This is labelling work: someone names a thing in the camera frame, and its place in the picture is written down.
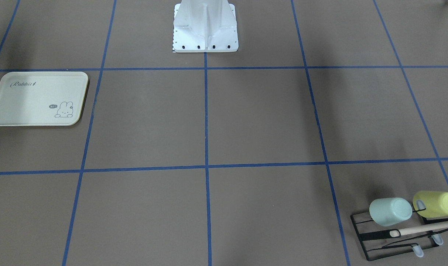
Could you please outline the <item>light green plastic cup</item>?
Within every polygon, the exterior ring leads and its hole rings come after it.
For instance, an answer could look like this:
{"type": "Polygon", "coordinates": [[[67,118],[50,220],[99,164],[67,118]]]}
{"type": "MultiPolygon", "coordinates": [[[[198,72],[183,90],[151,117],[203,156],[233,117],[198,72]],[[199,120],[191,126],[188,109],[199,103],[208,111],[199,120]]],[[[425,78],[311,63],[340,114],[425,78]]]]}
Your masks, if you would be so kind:
{"type": "Polygon", "coordinates": [[[403,198],[381,198],[370,203],[371,219],[380,226],[392,226],[411,218],[411,204],[403,198]]]}

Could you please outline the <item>cream rabbit print tray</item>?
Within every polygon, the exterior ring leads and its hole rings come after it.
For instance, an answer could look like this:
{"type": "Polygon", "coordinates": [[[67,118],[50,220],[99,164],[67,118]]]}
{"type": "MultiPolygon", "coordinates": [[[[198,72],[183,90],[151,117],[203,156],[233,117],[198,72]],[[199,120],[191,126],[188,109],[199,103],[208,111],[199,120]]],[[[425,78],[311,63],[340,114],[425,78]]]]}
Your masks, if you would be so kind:
{"type": "Polygon", "coordinates": [[[89,77],[82,71],[13,71],[0,81],[0,126],[72,126],[89,77]]]}

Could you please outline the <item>yellow plastic cup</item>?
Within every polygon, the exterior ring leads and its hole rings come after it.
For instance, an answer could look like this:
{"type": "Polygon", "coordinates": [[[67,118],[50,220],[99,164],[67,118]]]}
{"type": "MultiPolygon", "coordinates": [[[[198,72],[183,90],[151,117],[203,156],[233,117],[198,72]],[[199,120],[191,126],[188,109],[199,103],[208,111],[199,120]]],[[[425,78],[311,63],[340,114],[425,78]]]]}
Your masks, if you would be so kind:
{"type": "Polygon", "coordinates": [[[413,205],[424,218],[448,216],[448,192],[419,191],[413,197],[413,205]]]}

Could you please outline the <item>grey silicone peg cap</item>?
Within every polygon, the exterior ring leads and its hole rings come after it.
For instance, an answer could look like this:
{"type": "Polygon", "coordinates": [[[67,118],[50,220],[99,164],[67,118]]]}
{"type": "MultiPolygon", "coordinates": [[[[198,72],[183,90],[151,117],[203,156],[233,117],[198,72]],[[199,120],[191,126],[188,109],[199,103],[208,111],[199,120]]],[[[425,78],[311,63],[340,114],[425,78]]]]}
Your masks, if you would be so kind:
{"type": "Polygon", "coordinates": [[[435,244],[437,244],[438,246],[441,246],[444,244],[444,240],[443,240],[441,234],[433,234],[430,237],[435,242],[435,244]]]}
{"type": "Polygon", "coordinates": [[[418,245],[418,244],[411,245],[411,249],[414,252],[416,257],[422,258],[424,256],[424,251],[420,245],[418,245]]]}

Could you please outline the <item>white metal mount base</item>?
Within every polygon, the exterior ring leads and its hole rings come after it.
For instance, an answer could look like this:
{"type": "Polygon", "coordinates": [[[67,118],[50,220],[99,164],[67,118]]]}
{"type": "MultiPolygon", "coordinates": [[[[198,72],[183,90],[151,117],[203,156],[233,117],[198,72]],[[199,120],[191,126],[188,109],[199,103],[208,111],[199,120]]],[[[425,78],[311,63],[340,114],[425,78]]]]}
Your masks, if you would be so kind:
{"type": "Polygon", "coordinates": [[[174,6],[172,51],[237,52],[235,6],[227,0],[182,0],[174,6]]]}

